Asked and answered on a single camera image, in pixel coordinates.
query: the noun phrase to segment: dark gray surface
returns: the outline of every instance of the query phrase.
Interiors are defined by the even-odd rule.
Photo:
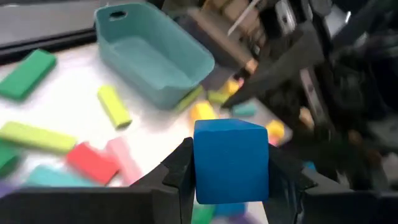
[[[93,27],[99,1],[0,8],[0,47]]]

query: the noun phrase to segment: teal block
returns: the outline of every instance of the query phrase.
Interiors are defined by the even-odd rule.
[[[254,116],[257,108],[253,102],[243,103],[232,107],[233,116]]]
[[[49,187],[98,187],[98,185],[71,172],[61,172],[46,166],[37,166],[25,185]]]

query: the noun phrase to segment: basket handle hole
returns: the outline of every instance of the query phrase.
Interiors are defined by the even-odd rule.
[[[117,11],[117,12],[112,12],[109,15],[109,20],[110,21],[116,21],[116,20],[120,20],[123,19],[127,16],[127,13],[124,11]]]

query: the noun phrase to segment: yellow block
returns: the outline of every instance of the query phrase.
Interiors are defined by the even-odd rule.
[[[77,141],[75,137],[67,134],[36,128],[15,121],[8,121],[0,129],[0,138],[63,153],[73,149]]]
[[[268,131],[268,137],[277,137],[282,139],[285,136],[284,124],[280,121],[272,120],[267,124],[266,129]]]
[[[98,90],[98,98],[115,128],[129,126],[130,114],[112,86],[103,85]]]
[[[218,103],[218,104],[223,104],[225,103],[226,100],[228,100],[229,95],[220,93],[217,91],[207,91],[207,99],[210,101],[210,103]]]
[[[235,94],[238,89],[239,89],[239,83],[233,79],[229,79],[225,83],[225,85],[222,89],[222,92],[231,96],[231,95]]]
[[[211,107],[209,101],[202,101],[193,105],[191,109],[191,119],[193,122],[200,119],[217,119],[217,115]]]

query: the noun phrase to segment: yellow-green block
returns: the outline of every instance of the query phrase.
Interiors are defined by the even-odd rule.
[[[0,129],[0,138],[61,153],[69,152],[76,144],[76,138],[73,136],[15,121],[7,122]]]
[[[182,99],[178,105],[175,107],[175,112],[181,112],[186,107],[188,107],[192,102],[195,101],[198,96],[203,93],[203,87],[198,86],[196,89],[191,91],[184,99]]]
[[[223,104],[226,100],[228,100],[228,98],[229,95],[224,93],[213,90],[207,92],[207,99],[210,101],[210,103]]]
[[[102,86],[98,90],[98,98],[116,129],[129,126],[131,123],[129,111],[112,86]]]

